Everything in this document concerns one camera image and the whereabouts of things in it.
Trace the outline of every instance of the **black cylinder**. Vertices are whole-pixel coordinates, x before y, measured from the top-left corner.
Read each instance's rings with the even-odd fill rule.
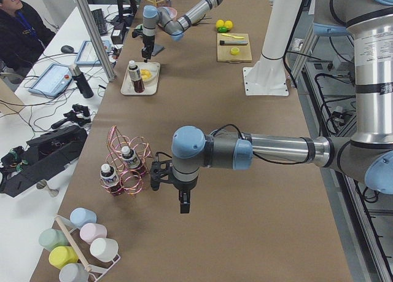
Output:
[[[80,71],[76,64],[72,64],[69,67],[69,70],[72,74],[72,79],[75,80],[76,86],[78,87],[82,96],[84,96],[86,99],[91,98],[94,93],[86,80],[85,74]]]

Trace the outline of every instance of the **pastel mug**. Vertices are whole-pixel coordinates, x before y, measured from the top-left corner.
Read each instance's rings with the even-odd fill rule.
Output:
[[[88,272],[82,264],[67,264],[60,270],[59,280],[60,282],[87,282]]]
[[[90,253],[101,262],[112,261],[119,251],[116,240],[109,238],[97,238],[90,245]]]
[[[104,225],[92,222],[85,224],[79,232],[80,238],[88,244],[91,244],[97,238],[106,238],[106,234],[107,230]]]
[[[54,250],[57,246],[67,246],[68,240],[60,230],[47,229],[39,235],[39,244],[47,251]]]
[[[69,220],[78,228],[82,228],[85,224],[89,222],[96,222],[97,215],[94,211],[87,210],[83,207],[78,207],[74,209],[69,217]]]
[[[71,246],[57,246],[49,254],[49,263],[61,270],[65,265],[78,261],[78,255]]]

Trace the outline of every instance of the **wooden cutting board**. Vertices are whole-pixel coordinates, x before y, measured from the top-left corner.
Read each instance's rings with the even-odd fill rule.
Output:
[[[250,40],[247,33],[229,33],[235,36],[242,36],[244,39],[235,39],[230,36],[223,36],[217,33],[217,61],[218,62],[252,62]],[[248,45],[220,45],[220,41],[248,41]],[[231,55],[232,47],[240,49],[239,55]]]

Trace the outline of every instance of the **white column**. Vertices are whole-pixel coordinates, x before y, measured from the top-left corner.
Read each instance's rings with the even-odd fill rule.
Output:
[[[259,61],[252,68],[243,68],[247,96],[287,96],[286,74],[282,62],[290,33],[302,0],[274,0],[265,42]]]

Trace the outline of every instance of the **yellow mug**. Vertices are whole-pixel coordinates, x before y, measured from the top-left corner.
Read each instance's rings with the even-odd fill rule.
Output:
[[[49,254],[49,263],[61,270],[65,265],[77,262],[78,255],[71,246],[57,246]]]

